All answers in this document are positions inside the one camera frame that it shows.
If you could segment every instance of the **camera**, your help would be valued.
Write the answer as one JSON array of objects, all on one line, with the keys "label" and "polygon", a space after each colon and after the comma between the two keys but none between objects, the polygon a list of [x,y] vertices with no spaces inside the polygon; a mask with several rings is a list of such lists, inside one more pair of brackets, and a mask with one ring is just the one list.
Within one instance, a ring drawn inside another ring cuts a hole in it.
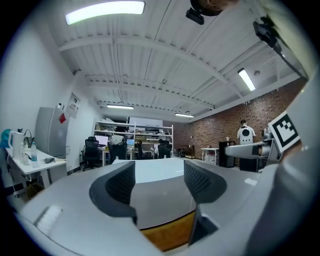
[{"label": "camera", "polygon": [[222,10],[212,10],[206,9],[201,4],[199,4],[199,0],[190,0],[192,8],[186,11],[185,16],[198,23],[199,25],[203,25],[205,23],[204,16],[217,16],[222,12]]},{"label": "camera", "polygon": [[192,8],[186,11],[185,16],[188,19],[198,23],[199,25],[203,25],[205,23],[204,17],[202,17],[202,15],[199,12]]}]

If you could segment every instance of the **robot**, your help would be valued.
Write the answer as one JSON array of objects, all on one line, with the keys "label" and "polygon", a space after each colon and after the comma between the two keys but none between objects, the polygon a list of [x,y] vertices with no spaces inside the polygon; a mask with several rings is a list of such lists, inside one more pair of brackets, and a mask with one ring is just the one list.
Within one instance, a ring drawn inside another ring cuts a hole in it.
[{"label": "robot", "polygon": [[[260,2],[268,19],[255,23],[257,35],[272,48],[277,47],[276,37],[281,38],[300,61],[308,81],[287,110],[268,124],[261,142],[225,149],[234,157],[267,159],[252,189],[240,183],[244,176],[228,177],[217,166],[184,162],[184,181],[197,207],[190,246],[177,256],[270,252],[297,228],[318,191],[319,57],[284,5]],[[302,150],[280,163],[298,141]],[[120,163],[94,175],[68,176],[37,195],[16,217],[31,239],[51,255],[163,255],[135,227],[137,216],[128,204],[134,170],[133,163]],[[119,187],[127,188],[122,196]]]}]

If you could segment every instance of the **black chair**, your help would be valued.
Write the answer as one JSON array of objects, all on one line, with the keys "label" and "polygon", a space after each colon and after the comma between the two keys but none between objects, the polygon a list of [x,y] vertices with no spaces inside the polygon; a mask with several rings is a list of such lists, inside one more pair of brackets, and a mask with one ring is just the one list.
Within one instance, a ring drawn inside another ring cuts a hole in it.
[{"label": "black chair", "polygon": [[163,159],[165,158],[170,158],[171,157],[171,149],[172,149],[172,145],[170,145],[170,143],[161,143],[160,145],[158,145],[158,159]]},{"label": "black chair", "polygon": [[84,160],[83,170],[88,168],[93,169],[94,167],[99,167],[95,165],[95,162],[99,161],[100,159],[98,150],[99,141],[95,137],[89,137],[84,142],[85,150],[82,151],[82,159]]},{"label": "black chair", "polygon": [[144,152],[142,151],[142,141],[138,140],[136,143],[136,147],[138,148],[138,160],[151,160],[153,159],[151,156],[144,156]]},{"label": "black chair", "polygon": [[108,148],[110,165],[115,161],[116,157],[118,157],[119,160],[127,160],[127,142],[125,138],[122,139],[122,145],[111,145],[108,142]]}]

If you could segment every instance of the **gray refrigerator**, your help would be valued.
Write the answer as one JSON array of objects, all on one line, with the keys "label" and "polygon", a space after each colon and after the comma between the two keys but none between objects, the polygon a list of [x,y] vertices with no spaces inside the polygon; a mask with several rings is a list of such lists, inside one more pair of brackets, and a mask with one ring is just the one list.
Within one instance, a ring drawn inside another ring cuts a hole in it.
[{"label": "gray refrigerator", "polygon": [[66,159],[69,115],[57,107],[40,107],[35,124],[36,148],[50,156]]}]

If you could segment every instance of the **brick wall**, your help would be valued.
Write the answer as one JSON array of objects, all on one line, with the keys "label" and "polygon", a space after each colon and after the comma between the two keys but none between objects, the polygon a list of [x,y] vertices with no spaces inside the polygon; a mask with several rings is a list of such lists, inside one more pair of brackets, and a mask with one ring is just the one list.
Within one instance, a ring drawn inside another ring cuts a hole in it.
[{"label": "brick wall", "polygon": [[226,137],[237,141],[242,119],[254,129],[255,141],[259,142],[262,140],[261,131],[289,106],[303,86],[304,82],[298,79],[278,91],[251,100],[249,105],[241,104],[192,123],[163,121],[163,126],[173,125],[175,149],[193,144],[197,158],[202,156],[201,148],[218,148],[219,142],[225,141]]}]

